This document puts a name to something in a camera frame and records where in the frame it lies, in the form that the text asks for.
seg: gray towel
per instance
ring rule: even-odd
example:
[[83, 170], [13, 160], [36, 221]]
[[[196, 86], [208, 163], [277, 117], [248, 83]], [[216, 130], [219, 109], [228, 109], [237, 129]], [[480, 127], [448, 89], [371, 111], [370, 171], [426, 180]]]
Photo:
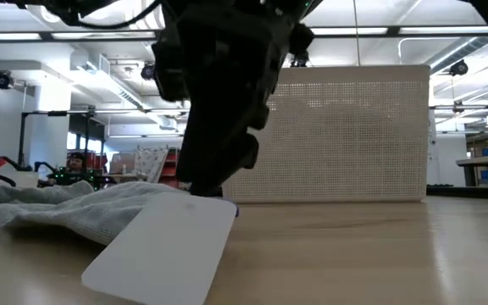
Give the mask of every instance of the gray towel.
[[130, 182], [94, 192], [85, 181], [72, 186], [17, 189], [0, 186], [0, 228], [60, 225], [108, 245], [156, 195], [172, 187]]

